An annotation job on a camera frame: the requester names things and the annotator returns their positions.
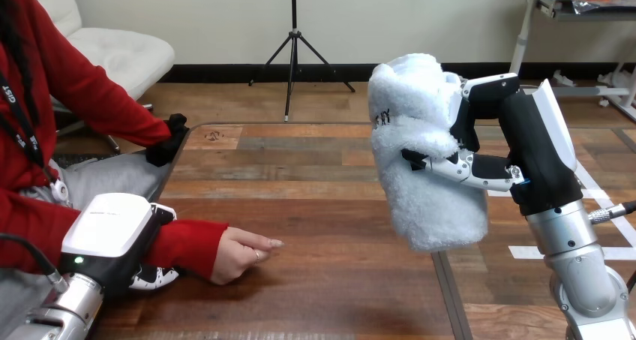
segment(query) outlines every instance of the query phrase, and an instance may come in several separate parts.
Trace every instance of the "red sweater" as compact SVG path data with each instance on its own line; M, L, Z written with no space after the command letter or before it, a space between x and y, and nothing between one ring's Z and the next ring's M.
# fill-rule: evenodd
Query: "red sweater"
M56 124L49 94L102 134L144 147L170 138L170 130L163 121L133 101L122 87L108 79L103 68L93 66L67 41L38 0L13 1L19 5L15 23L24 39L24 52L33 76L31 91L40 115L35 133L45 163L56 147ZM2 46L0 71L28 113L20 71ZM20 129L4 99L0 99L0 113L14 129ZM48 184L42 169L28 161L4 131L0 131L0 154L0 233L26 238L57 263L62 240L79 212L18 195L20 189ZM146 261L155 266L180 266L209 278L218 242L226 228L225 224L207 221L175 221L163 227ZM23 248L2 241L0 267L26 272L39 270Z

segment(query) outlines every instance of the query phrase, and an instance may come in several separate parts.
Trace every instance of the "black glove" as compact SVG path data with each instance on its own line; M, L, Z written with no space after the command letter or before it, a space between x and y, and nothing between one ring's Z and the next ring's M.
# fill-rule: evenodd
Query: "black glove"
M187 120L188 119L180 113L170 115L170 119L165 121L165 123L168 125L172 136L168 140L147 148L145 151L145 159L147 162L156 167L162 167L175 158L185 135L190 130L185 126Z

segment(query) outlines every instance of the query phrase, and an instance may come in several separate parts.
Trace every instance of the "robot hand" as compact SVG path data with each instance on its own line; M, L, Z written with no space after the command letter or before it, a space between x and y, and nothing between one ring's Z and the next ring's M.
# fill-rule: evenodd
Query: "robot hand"
M588 214L575 177L572 139L548 81L531 95L515 74L469 80L452 105L451 134L460 151L431 158L410 150L402 156L413 170L495 191L510 190L526 217L546 265L553 270L550 290L565 315L567 338L632 340L627 316L629 289L605 266L593 224L633 212L624 203ZM476 119L498 119L510 153L507 158L476 154Z

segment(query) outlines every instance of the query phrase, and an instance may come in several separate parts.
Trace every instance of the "robotic arm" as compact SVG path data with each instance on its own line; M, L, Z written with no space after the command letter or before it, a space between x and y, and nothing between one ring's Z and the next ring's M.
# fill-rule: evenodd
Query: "robotic arm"
M451 104L451 134L460 151L431 158L410 150L402 156L423 170L476 188L510 191L553 270L550 289L568 321L568 340L635 339L628 318L629 290L605 266L593 225L631 213L625 203L588 214L575 176L572 139L545 81L531 95L520 91L516 74L469 80ZM507 158L478 155L476 119L498 119L510 153Z
M43 267L52 290L7 340L83 340L105 298L128 289L154 290L174 281L174 269L140 266L161 226L175 211L131 194L102 194L80 214L62 243L60 272L33 245L15 236Z

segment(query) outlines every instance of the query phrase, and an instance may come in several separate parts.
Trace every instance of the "white chair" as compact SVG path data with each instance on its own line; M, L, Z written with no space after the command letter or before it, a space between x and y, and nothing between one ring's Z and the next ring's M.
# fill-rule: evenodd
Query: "white chair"
M38 0L58 30L66 36L93 65L101 66L108 77L123 87L137 101L174 64L175 51L161 39L131 31L83 28L75 0ZM56 112L69 113L55 98ZM144 105L152 110L152 105ZM76 122L58 130L58 136L84 127ZM119 153L119 145L110 136L109 144Z

